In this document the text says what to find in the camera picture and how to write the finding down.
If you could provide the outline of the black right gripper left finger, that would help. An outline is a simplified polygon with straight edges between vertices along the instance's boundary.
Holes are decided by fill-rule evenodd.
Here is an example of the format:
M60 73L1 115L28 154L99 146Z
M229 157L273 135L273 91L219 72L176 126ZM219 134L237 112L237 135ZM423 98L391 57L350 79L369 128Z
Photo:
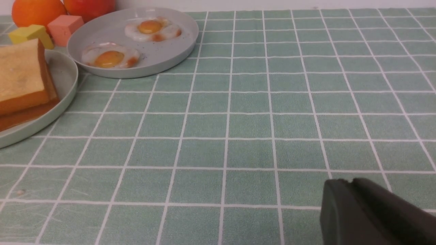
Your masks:
M351 184L343 179L326 180L321 202L320 227L324 245L398 245L367 216Z

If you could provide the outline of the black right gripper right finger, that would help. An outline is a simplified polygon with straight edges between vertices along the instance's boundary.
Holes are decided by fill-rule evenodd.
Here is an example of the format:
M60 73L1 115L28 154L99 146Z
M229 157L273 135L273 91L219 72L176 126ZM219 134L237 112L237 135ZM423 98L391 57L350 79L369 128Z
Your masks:
M394 245L434 245L435 217L367 178L351 188L364 212Z

